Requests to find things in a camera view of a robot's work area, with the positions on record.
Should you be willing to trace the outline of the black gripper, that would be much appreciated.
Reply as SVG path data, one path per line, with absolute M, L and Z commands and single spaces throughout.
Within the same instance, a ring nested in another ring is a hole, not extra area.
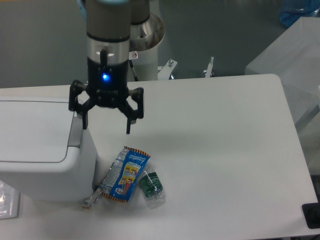
M 82 129 L 88 128 L 88 112 L 95 105 L 103 108 L 119 108 L 127 117 L 126 134 L 129 135 L 131 125 L 137 119 L 144 118 L 144 89 L 138 87 L 128 89 L 129 61 L 120 64 L 102 67 L 99 63 L 87 59 L 88 85 L 79 80 L 74 80 L 69 88 L 68 109 L 77 112 L 82 118 Z M 87 92 L 89 98 L 86 102 L 79 102 L 79 95 Z M 133 109 L 127 102 L 131 97 L 137 103 L 137 109 Z

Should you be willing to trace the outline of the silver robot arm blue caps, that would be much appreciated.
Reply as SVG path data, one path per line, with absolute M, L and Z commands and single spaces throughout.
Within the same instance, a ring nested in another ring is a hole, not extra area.
M 127 118 L 126 132 L 144 117 L 144 90 L 128 88 L 130 57 L 153 50 L 162 41 L 165 27 L 150 12 L 148 0 L 80 0 L 87 36 L 88 83 L 74 80 L 68 108 L 88 127 L 88 111 L 94 106 L 119 109 Z

